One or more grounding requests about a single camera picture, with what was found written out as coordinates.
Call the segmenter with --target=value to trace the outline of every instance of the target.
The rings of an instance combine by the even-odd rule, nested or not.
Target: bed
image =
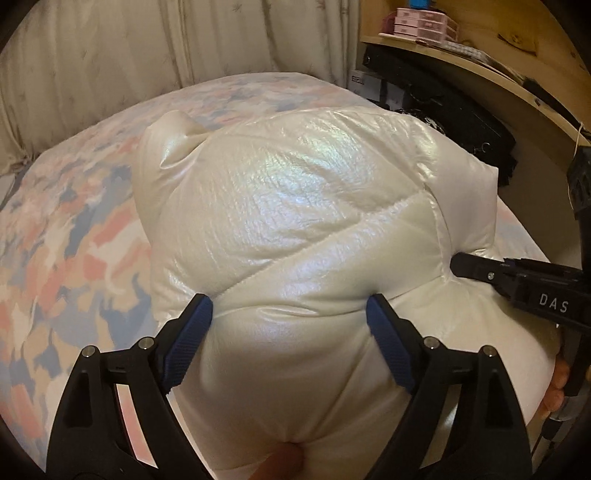
[[[53,418],[80,349],[128,348],[156,330],[150,246],[129,169],[143,130],[173,109],[218,129],[266,113],[343,105],[370,104],[304,74],[224,77],[117,113],[33,164],[0,212],[0,415],[38,465],[45,465]],[[544,260],[498,202],[503,253]],[[136,454],[150,463],[131,398],[120,393]]]

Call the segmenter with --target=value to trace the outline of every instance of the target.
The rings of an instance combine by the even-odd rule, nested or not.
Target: wooden shelf
[[[396,38],[364,35],[364,43],[416,53],[421,66],[437,73],[501,120],[517,138],[527,137],[566,172],[574,146],[591,144],[564,117],[505,75],[437,48]]]

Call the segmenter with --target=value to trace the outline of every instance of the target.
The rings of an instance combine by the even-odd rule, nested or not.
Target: blue object
[[[428,10],[431,0],[408,0],[408,6],[417,10]]]
[[[374,336],[384,360],[386,360],[394,381],[411,393],[416,382],[413,378],[410,355],[404,348],[398,333],[390,324],[385,312],[373,296],[367,302],[365,315],[369,330]]]
[[[212,323],[213,303],[207,296],[200,299],[197,307],[183,326],[164,357],[162,387],[165,392],[180,385],[193,357]]]

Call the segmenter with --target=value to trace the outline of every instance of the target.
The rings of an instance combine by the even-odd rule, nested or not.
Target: wooden desk
[[[378,36],[382,19],[405,6],[405,0],[361,0],[361,42],[413,52],[417,64],[467,93],[509,128],[517,141],[513,155],[518,166],[500,197],[551,261],[580,267],[578,225],[564,174],[577,138],[579,145],[589,142],[508,77],[436,48]],[[535,79],[591,130],[591,76],[540,0],[437,0],[437,6],[459,24],[460,42]],[[520,41],[535,51],[518,48]]]

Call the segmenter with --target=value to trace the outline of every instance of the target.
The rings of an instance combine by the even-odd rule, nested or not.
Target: metal pivot screw
[[[435,337],[425,337],[423,339],[423,344],[431,349],[431,350],[435,350],[436,348],[439,348],[439,345],[441,345],[441,342],[439,342],[439,340],[437,340]]]
[[[94,348],[92,345],[88,345],[85,346],[82,349],[82,356],[85,356],[86,358],[93,356],[96,352],[96,348]]]
[[[495,347],[493,347],[493,346],[491,346],[491,345],[485,345],[485,346],[482,348],[482,351],[484,352],[484,354],[485,354],[486,356],[490,356],[490,357],[492,357],[492,356],[495,356],[495,355],[496,355],[496,353],[497,353],[497,351],[496,351],[496,348],[495,348]]]
[[[138,346],[142,350],[147,350],[148,348],[152,347],[153,344],[154,344],[154,339],[152,337],[144,337],[144,338],[140,339],[140,341],[138,342]]]

